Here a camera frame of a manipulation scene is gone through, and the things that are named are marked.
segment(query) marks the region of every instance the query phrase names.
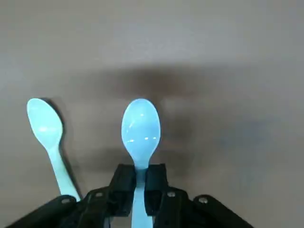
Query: gray surface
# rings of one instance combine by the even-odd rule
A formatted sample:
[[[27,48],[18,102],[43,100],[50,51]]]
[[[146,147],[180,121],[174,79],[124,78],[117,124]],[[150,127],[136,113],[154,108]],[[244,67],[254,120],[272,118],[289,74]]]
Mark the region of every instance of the gray surface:
[[[303,226],[303,3],[2,0],[0,225],[59,194],[28,99],[59,107],[86,194],[131,162],[121,118],[144,96],[162,121],[152,160],[173,185],[256,227]]]

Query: screw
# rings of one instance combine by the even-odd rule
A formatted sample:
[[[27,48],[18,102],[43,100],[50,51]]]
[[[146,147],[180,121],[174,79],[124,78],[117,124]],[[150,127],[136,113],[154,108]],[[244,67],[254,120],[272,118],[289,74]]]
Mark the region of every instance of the screw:
[[[61,200],[62,204],[66,204],[66,203],[69,203],[69,202],[70,202],[70,199],[63,199],[63,200]]]
[[[95,194],[96,197],[102,197],[104,194],[102,192],[98,192]]]
[[[208,200],[205,197],[201,197],[201,198],[199,198],[199,202],[206,204],[206,203],[208,203]]]
[[[168,196],[168,197],[175,197],[175,192],[174,192],[174,191],[169,191],[169,192],[167,193],[167,196]]]

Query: plastic spoon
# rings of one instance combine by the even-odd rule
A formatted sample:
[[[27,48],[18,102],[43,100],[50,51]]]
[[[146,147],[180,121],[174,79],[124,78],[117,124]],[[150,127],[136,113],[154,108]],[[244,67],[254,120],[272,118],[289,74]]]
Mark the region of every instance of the plastic spoon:
[[[152,228],[152,217],[144,207],[145,171],[161,137],[161,124],[153,104],[146,99],[132,101],[122,122],[122,140],[136,169],[132,228]]]
[[[63,132],[59,116],[48,103],[37,98],[28,101],[27,112],[35,137],[47,150],[61,195],[70,195],[80,201],[59,152],[59,143]]]

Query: spoon bowl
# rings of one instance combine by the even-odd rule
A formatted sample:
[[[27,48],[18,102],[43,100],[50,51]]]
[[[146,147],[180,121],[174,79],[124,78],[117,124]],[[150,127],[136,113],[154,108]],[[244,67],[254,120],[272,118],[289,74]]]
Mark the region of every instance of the spoon bowl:
[[[28,119],[37,140],[46,150],[59,145],[63,133],[61,120],[45,101],[30,99],[27,105]]]
[[[48,103],[37,98],[28,101],[27,112],[32,131],[46,149],[50,158],[61,195],[70,195],[80,201],[59,152],[59,144],[63,133],[59,116]]]
[[[161,124],[154,105],[136,99],[126,108],[122,122],[122,140],[137,168],[147,168],[159,144]]]

